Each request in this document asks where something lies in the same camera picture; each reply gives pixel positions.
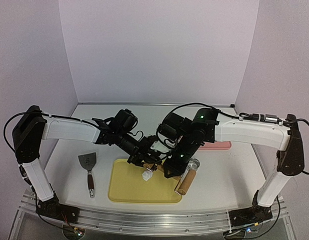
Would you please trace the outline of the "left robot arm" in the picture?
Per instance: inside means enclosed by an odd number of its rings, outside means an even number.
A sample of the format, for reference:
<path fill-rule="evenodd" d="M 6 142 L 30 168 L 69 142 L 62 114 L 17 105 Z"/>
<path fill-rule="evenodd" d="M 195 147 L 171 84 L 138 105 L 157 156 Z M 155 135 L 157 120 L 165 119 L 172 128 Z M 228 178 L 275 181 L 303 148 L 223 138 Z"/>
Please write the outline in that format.
<path fill-rule="evenodd" d="M 21 119 L 12 131 L 13 148 L 20 172 L 30 185 L 36 200 L 35 212 L 41 218 L 76 223 L 79 208 L 60 202 L 48 178 L 48 167 L 41 163 L 41 146 L 45 140 L 56 140 L 57 144 L 50 155 L 51 161 L 63 161 L 72 156 L 71 142 L 78 145 L 116 146 L 128 155 L 128 162 L 143 167 L 156 166 L 162 162 L 162 152 L 154 147 L 155 135 L 143 136 L 137 140 L 132 131 L 138 118 L 129 109 L 120 109 L 114 116 L 91 120 L 73 116 L 61 116 L 42 111 L 32 105 L 19 114 Z"/>

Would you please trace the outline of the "yellow plastic tray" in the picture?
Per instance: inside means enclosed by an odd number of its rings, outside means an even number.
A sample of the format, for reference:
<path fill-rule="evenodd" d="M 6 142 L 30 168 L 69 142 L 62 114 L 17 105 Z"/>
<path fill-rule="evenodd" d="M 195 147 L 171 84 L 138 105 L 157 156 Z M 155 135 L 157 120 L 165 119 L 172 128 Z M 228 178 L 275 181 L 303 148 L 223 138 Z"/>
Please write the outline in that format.
<path fill-rule="evenodd" d="M 154 171 L 144 180 L 146 169 L 129 164 L 126 159 L 114 161 L 111 171 L 108 198 L 124 204 L 176 204 L 182 196 L 175 192 L 178 183 L 165 178 L 161 171 Z"/>

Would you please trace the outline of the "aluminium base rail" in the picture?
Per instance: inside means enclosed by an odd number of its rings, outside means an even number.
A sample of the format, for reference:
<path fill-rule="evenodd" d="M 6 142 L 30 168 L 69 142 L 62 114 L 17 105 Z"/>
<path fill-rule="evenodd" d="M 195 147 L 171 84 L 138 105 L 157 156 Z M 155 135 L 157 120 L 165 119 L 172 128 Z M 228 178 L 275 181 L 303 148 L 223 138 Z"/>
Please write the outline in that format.
<path fill-rule="evenodd" d="M 232 211 L 222 210 L 190 210 L 173 211 L 173 205 L 158 211 L 141 209 L 111 209 L 93 207 L 74 207 L 69 205 L 63 211 L 65 216 L 58 219 L 48 218 L 37 214 L 39 203 L 35 194 L 26 190 L 17 208 L 8 239 L 43 240 L 65 239 L 65 234 L 73 234 L 73 228 L 85 231 L 83 238 L 94 238 L 96 234 L 114 234 L 122 239 L 137 237 L 190 237 L 204 236 L 205 238 L 222 239 L 227 232 L 230 237 L 238 238 L 239 230 L 250 232 L 244 237 L 253 240 L 294 240 L 294 233 L 287 206 L 281 197 L 272 207 L 272 219 L 260 222 L 240 221 Z"/>

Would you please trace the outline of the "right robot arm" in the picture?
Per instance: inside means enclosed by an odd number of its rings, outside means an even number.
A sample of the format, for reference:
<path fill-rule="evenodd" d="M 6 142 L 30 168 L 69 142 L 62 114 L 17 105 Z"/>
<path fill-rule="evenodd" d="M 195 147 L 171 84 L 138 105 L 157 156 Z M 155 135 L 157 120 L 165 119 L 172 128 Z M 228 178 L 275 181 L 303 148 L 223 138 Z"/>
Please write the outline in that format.
<path fill-rule="evenodd" d="M 181 175 L 204 143 L 239 142 L 277 150 L 275 168 L 254 194 L 252 205 L 229 212 L 233 227 L 270 220 L 275 198 L 305 168 L 303 140 L 293 114 L 284 119 L 256 113 L 232 116 L 216 108 L 201 108 L 190 120 L 170 112 L 156 132 L 176 143 L 163 164 L 166 178 Z"/>

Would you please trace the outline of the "white dough lump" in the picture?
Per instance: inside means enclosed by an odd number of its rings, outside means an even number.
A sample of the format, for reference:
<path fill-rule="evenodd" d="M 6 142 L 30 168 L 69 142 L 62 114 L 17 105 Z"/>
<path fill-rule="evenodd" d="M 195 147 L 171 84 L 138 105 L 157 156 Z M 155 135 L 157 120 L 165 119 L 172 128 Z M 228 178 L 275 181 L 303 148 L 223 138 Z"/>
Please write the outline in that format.
<path fill-rule="evenodd" d="M 144 181 L 149 181 L 153 176 L 153 172 L 150 171 L 150 170 L 145 170 L 143 173 L 142 173 L 142 179 Z"/>

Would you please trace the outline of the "wooden double-ended rolling pin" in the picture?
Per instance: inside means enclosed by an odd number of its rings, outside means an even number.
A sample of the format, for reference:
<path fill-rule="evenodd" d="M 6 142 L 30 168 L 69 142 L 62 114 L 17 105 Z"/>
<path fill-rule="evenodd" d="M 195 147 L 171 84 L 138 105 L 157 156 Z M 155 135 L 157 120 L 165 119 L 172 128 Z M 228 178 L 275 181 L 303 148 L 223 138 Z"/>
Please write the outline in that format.
<path fill-rule="evenodd" d="M 175 186 L 174 192 L 177 193 L 180 196 L 185 196 L 191 187 L 196 175 L 197 170 L 200 166 L 200 163 L 196 159 L 192 159 L 187 164 L 187 167 L 182 175 L 180 175 L 180 178 L 173 178 L 177 181 L 177 185 Z M 163 165 L 157 165 L 157 164 L 149 164 L 145 163 L 143 165 L 145 170 L 149 170 L 153 172 L 160 171 L 164 173 L 164 167 Z"/>

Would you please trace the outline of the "pink plastic tray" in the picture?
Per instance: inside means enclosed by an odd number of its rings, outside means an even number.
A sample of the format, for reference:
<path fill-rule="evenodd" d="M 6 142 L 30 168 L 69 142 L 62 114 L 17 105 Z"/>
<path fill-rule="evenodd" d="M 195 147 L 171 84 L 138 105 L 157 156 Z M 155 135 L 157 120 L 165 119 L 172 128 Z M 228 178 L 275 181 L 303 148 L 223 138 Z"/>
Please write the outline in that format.
<path fill-rule="evenodd" d="M 214 143 L 205 142 L 203 146 L 199 147 L 199 151 L 226 151 L 232 147 L 232 143 L 230 141 L 219 142 L 216 141 Z"/>

